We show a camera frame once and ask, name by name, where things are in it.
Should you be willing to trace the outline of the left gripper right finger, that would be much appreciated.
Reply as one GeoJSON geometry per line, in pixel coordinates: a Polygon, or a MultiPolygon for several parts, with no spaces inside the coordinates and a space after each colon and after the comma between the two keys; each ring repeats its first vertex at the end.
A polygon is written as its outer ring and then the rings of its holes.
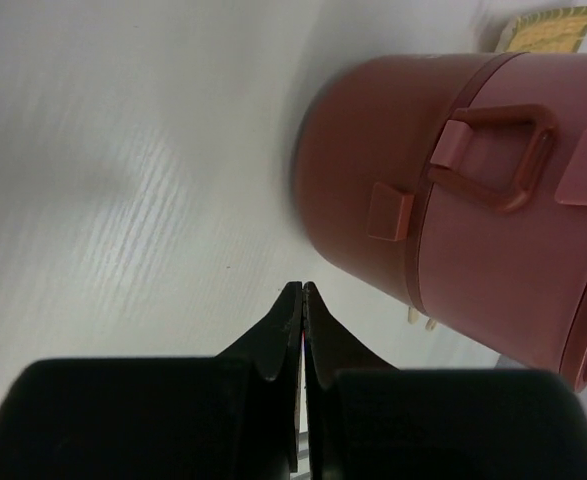
{"type": "Polygon", "coordinates": [[[550,372],[399,369],[303,290],[315,479],[587,479],[587,418],[550,372]]]}

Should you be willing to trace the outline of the beige spoon handle piece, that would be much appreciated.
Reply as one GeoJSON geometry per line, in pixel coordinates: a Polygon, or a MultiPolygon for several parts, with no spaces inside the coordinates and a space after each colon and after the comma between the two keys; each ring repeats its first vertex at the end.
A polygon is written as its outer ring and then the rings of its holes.
{"type": "Polygon", "coordinates": [[[410,307],[408,309],[408,313],[407,313],[407,321],[409,324],[415,324],[420,320],[420,312],[413,308],[410,307]]]}

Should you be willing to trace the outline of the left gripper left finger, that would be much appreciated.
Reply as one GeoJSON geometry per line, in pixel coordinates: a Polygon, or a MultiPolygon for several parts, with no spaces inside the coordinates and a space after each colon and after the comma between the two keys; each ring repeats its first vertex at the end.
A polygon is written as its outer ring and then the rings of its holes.
{"type": "Polygon", "coordinates": [[[303,288],[211,357],[58,358],[0,406],[0,479],[286,479],[298,467],[303,288]]]}

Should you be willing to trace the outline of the beige spoon head piece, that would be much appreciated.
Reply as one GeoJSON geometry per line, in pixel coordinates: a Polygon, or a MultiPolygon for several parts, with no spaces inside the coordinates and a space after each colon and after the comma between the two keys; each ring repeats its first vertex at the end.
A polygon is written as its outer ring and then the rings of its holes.
{"type": "Polygon", "coordinates": [[[425,329],[429,332],[433,331],[438,325],[438,322],[434,319],[428,319],[425,324],[425,329]]]}

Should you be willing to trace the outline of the pink lunch box tier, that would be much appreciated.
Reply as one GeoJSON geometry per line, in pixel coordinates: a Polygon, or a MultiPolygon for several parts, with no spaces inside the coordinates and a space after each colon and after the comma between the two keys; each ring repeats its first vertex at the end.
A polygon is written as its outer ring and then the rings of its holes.
{"type": "Polygon", "coordinates": [[[587,385],[587,54],[524,53],[446,122],[418,280],[429,317],[587,385]]]}

